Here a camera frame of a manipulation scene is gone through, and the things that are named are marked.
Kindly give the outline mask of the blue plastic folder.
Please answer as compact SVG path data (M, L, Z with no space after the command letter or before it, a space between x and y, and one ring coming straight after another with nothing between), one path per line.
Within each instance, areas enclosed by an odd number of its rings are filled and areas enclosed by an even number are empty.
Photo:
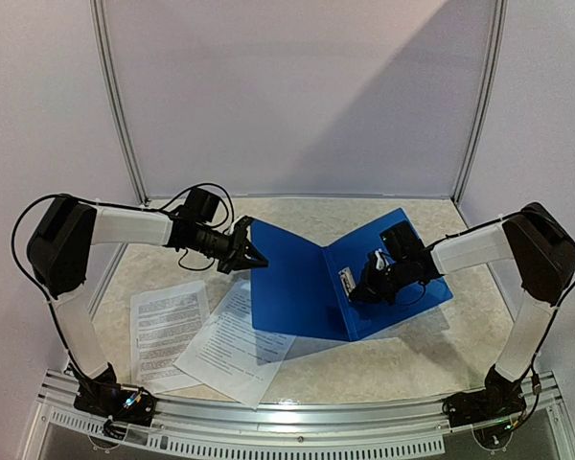
M252 325L264 332L358 341L452 299L446 281L411 284L395 304L352 302L366 256L382 247L382 231L407 221L403 209L370 221L327 246L256 220L253 245L267 259L250 275Z

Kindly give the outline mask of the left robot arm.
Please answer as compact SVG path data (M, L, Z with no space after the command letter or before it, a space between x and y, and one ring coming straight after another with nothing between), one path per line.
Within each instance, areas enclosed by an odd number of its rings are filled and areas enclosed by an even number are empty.
M104 416L123 408L123 395L104 357L89 314L66 304L83 289L92 246L137 243L196 252L218 272L263 268L267 258L249 239L251 217L237 218L225 188L212 182L190 186L159 208L50 194L33 201L48 207L26 247L26 276L42 293L73 373L87 401Z

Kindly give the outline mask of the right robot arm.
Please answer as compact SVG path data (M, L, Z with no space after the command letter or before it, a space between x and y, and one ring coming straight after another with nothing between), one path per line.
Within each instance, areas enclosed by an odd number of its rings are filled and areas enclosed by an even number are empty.
M408 286L427 285L451 272L511 260L523 290L522 303L492 373L517 382L541 349L565 295L575 285L575 241L538 202L506 216L423 244L407 221L380 235L385 246L368 255L352 302L394 304Z

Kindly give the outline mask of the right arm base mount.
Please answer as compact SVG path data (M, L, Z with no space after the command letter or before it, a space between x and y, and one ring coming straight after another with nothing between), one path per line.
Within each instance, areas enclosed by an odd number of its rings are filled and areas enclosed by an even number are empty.
M531 408L528 408L521 386L528 374L531 375L535 396ZM497 451L505 449L513 434L529 421L540 395L541 379L533 363L515 381L503 378L492 366L483 389L458 392L445 398L442 411L451 428L473 426L472 435L477 445L488 451Z

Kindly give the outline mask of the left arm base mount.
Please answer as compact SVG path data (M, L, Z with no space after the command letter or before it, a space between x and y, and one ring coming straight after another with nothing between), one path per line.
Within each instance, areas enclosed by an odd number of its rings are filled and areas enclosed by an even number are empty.
M93 379L72 368L79 383L74 401L78 411L115 422L151 426L157 399L146 388L118 383L111 364Z

